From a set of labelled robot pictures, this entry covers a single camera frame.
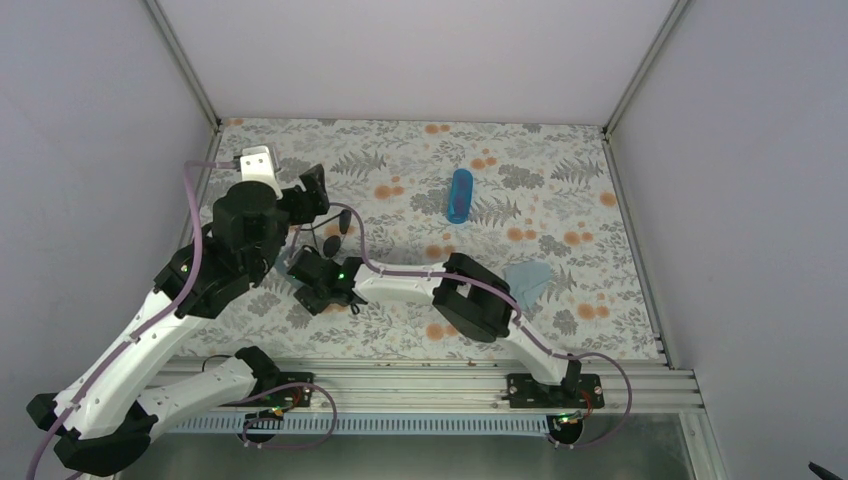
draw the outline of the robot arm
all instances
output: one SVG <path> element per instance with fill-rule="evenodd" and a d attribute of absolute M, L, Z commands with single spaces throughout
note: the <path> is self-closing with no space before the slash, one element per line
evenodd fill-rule
<path fill-rule="evenodd" d="M 329 209 L 320 165 L 301 175 L 304 188 L 286 189 L 277 184 L 267 147 L 245 149 L 239 166 L 242 181 L 215 201 L 213 221 L 202 229 L 202 257 L 193 258 L 191 245 L 177 251 L 156 276 L 137 314 L 94 365 L 61 392 L 36 395 L 27 405 L 43 430 L 63 418 L 55 430 L 60 439 L 54 451 L 66 467 L 98 476 L 114 474 L 171 426 L 278 385 L 273 361 L 249 347 L 213 370 L 144 390 L 186 339 L 262 281 L 290 225 L 310 223 Z M 184 300 L 140 329 L 177 298 L 195 261 L 200 262 L 199 274 Z"/>
<path fill-rule="evenodd" d="M 433 305 L 466 337 L 503 346 L 540 384 L 559 386 L 570 368 L 579 369 L 578 362 L 547 353 L 554 350 L 553 346 L 532 324 L 511 321 L 515 312 L 503 298 L 440 276 L 459 274 L 509 294 L 506 282 L 467 255 L 452 253 L 447 262 L 431 265 L 370 263 L 373 268 L 361 257 L 349 257 L 339 265 L 307 246 L 292 259 L 287 273 L 304 283 L 295 298 L 312 315 L 330 303 L 351 305 L 354 311 L 358 304 L 369 302 L 400 300 Z"/>

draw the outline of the gray floor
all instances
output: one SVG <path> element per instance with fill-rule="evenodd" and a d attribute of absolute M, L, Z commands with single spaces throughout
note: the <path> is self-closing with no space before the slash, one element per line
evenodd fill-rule
<path fill-rule="evenodd" d="M 617 419 L 589 419 L 585 439 Z M 307 440 L 294 437 L 291 441 Z M 692 478 L 676 415 L 635 415 L 609 443 L 556 451 L 538 438 L 338 436 L 303 452 L 258 451 L 231 435 L 165 435 L 120 475 L 131 479 Z"/>

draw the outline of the white wall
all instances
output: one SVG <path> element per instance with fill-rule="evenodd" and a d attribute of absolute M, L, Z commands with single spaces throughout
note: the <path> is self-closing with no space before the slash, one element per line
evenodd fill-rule
<path fill-rule="evenodd" d="M 602 125 L 673 0 L 160 0 L 219 115 Z"/>
<path fill-rule="evenodd" d="M 123 329 L 187 212 L 210 130 L 136 1 L 0 7 L 0 478 L 42 438 L 26 415 Z M 48 451 L 39 478 L 64 478 Z"/>
<path fill-rule="evenodd" d="M 698 1 L 614 133 L 735 479 L 848 478 L 848 3 Z"/>

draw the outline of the floral pattern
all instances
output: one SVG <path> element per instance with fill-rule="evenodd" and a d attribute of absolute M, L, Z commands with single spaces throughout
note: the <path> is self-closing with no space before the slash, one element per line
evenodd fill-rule
<path fill-rule="evenodd" d="M 324 164 L 330 199 L 362 214 L 372 258 L 422 264 L 460 251 L 499 275 L 510 264 L 547 262 L 551 281 L 525 314 L 551 342 L 573 352 L 658 358 L 597 127 L 230 119 L 217 161 L 259 144 L 274 148 L 282 184 Z M 474 176 L 471 215 L 462 225 L 445 218 L 457 168 Z M 233 172 L 212 173 L 204 222 L 212 202 L 237 180 Z M 337 258 L 359 255 L 359 228 L 354 223 Z M 338 234 L 338 225 L 315 234 L 320 244 Z M 298 239 L 312 242 L 310 234 Z M 179 353 L 258 345 L 275 357 L 509 358 L 494 344 L 460 336 L 430 306 L 374 303 L 358 315 L 331 306 L 313 317 L 294 290 L 273 270 Z"/>

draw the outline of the metal edge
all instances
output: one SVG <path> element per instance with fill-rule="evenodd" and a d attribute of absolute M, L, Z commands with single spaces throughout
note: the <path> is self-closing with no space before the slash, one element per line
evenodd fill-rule
<path fill-rule="evenodd" d="M 672 5 L 669 9 L 665 20 L 663 20 L 654 40 L 651 42 L 651 46 L 648 47 L 648 51 L 642 58 L 642 62 L 639 64 L 639 67 L 636 69 L 636 72 L 627 84 L 627 88 L 624 89 L 624 93 L 615 105 L 615 109 L 604 127 L 604 131 L 608 135 L 615 131 L 618 123 L 621 121 L 621 117 L 624 116 L 624 112 L 627 111 L 627 107 L 630 106 L 630 102 L 633 100 L 633 97 L 642 85 L 645 76 L 654 65 L 654 61 L 659 56 L 669 36 L 674 31 L 674 27 L 680 23 L 681 18 L 683 18 L 683 15 L 686 13 L 691 4 L 692 0 L 675 0 L 674 5 Z"/>
<path fill-rule="evenodd" d="M 221 145 L 221 138 L 223 137 L 223 131 L 217 130 L 215 134 L 209 141 L 209 148 L 206 150 L 206 161 L 214 162 L 215 157 L 218 155 L 218 147 Z M 197 196 L 197 202 L 200 205 L 203 205 L 203 197 L 206 195 L 206 187 L 209 185 L 209 176 L 212 175 L 212 170 L 208 168 L 204 168 L 200 171 L 200 175 L 197 176 L 197 184 L 194 187 L 194 193 Z M 191 212 L 186 214 L 185 224 L 183 225 L 183 230 L 180 233 L 179 244 L 177 247 L 181 247 L 183 245 L 188 245 L 191 242 Z"/>
<path fill-rule="evenodd" d="M 165 15 L 165 11 L 162 9 L 162 6 L 159 5 L 158 0 L 140 0 L 140 2 L 150 14 L 151 20 L 156 25 L 159 34 L 162 36 L 162 40 L 165 41 L 165 45 L 168 47 L 168 52 L 170 53 L 171 58 L 174 59 L 174 62 L 176 62 L 179 67 L 183 78 L 186 83 L 188 83 L 188 87 L 194 95 L 198 106 L 203 111 L 203 116 L 205 116 L 206 121 L 209 122 L 209 126 L 212 127 L 213 130 L 217 129 L 219 124 L 218 114 L 215 113 L 215 109 L 212 107 L 212 102 L 209 100 L 209 96 L 206 95 L 206 91 L 203 90 L 203 85 L 201 85 L 200 79 L 197 77 L 197 73 L 195 73 L 194 69 L 191 67 L 188 57 L 183 51 L 182 46 L 180 46 L 180 42 L 177 40 L 177 35 L 174 33 L 171 23 L 168 22 L 168 17 Z"/>
<path fill-rule="evenodd" d="M 727 480 L 706 412 L 681 413 L 680 426 L 695 480 Z"/>
<path fill-rule="evenodd" d="M 656 339 L 657 342 L 663 345 L 663 351 L 660 352 L 660 355 L 665 357 L 669 368 L 674 368 L 675 365 L 678 365 L 677 357 L 675 356 L 673 345 L 669 345 L 672 342 L 669 342 L 667 332 L 663 329 L 663 325 L 660 320 L 656 298 L 654 297 L 653 289 L 651 288 L 651 281 L 648 279 L 648 272 L 645 267 L 645 260 L 642 256 L 642 249 L 639 246 L 639 239 L 636 234 L 636 229 L 633 226 L 633 216 L 630 212 L 630 205 L 627 202 L 624 184 L 621 182 L 618 165 L 615 163 L 615 155 L 613 155 L 612 146 L 610 145 L 609 140 L 604 139 L 602 143 L 604 147 L 604 155 L 606 156 L 607 165 L 610 170 L 613 190 L 615 190 L 615 196 L 618 199 L 618 208 L 621 212 L 621 220 L 624 222 L 624 231 L 627 233 L 627 239 L 630 243 L 630 253 L 633 256 L 633 264 L 636 267 L 636 274 L 639 277 L 639 285 L 642 288 L 642 296 L 645 298 L 645 308 L 648 311 L 648 320 L 651 322 L 651 327 L 654 329 L 654 332 L 659 335 Z"/>
<path fill-rule="evenodd" d="M 151 381 L 163 386 L 184 380 L 200 372 L 202 358 L 173 358 Z M 334 397 L 345 413 L 465 413 L 465 414 L 552 414 L 556 409 L 509 408 L 506 375 L 525 373 L 516 361 L 428 362 L 371 361 L 365 364 L 348 360 L 277 360 L 283 371 L 309 371 L 316 383 Z M 622 362 L 634 392 L 634 413 L 702 412 L 703 400 L 694 373 L 669 370 L 659 364 Z M 601 376 L 606 407 L 598 414 L 621 413 L 627 391 L 619 372 L 601 362 L 585 362 L 583 373 Z M 312 413 L 330 411 L 320 394 Z M 253 411 L 255 408 L 225 410 Z"/>

